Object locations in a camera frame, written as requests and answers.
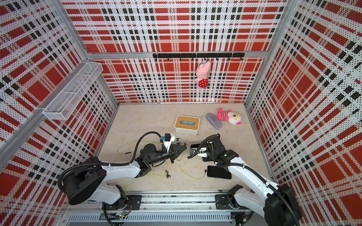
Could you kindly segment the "silver-edged black smartphone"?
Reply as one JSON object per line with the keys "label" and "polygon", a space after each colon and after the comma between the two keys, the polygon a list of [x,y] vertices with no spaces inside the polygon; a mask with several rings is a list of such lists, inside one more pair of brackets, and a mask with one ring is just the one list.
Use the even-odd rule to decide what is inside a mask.
{"label": "silver-edged black smartphone", "polygon": [[200,144],[192,144],[190,145],[191,150],[197,150]]}

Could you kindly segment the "purple-edged black smartphone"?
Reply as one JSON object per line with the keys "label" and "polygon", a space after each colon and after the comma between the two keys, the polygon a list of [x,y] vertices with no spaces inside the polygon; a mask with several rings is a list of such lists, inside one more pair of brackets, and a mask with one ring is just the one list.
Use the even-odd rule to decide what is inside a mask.
{"label": "purple-edged black smartphone", "polygon": [[210,178],[218,178],[218,179],[231,179],[232,174],[225,170],[224,168],[220,168],[217,166],[208,166],[207,167],[207,176]]}

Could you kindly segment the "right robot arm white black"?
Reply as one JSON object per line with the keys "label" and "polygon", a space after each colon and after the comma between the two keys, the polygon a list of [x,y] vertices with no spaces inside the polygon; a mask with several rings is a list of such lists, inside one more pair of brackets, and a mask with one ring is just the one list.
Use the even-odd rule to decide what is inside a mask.
{"label": "right robot arm white black", "polygon": [[227,169],[243,181],[250,190],[239,185],[230,189],[233,201],[262,216],[270,226],[298,226],[302,219],[293,189],[287,184],[279,185],[250,167],[235,151],[226,149],[220,135],[211,135],[199,144],[190,146],[193,158],[206,153],[216,167]]}

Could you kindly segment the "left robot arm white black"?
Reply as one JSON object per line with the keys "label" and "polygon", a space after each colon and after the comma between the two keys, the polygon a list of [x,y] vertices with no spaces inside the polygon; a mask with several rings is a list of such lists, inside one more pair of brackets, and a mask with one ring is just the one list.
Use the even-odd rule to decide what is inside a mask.
{"label": "left robot arm white black", "polygon": [[153,164],[174,160],[187,149],[186,145],[171,144],[169,152],[158,151],[154,144],[147,144],[140,156],[131,164],[104,163],[91,157],[84,163],[65,170],[58,179],[58,188],[67,195],[70,205],[85,201],[114,204],[125,198],[123,189],[108,182],[120,178],[139,178],[151,171]]}

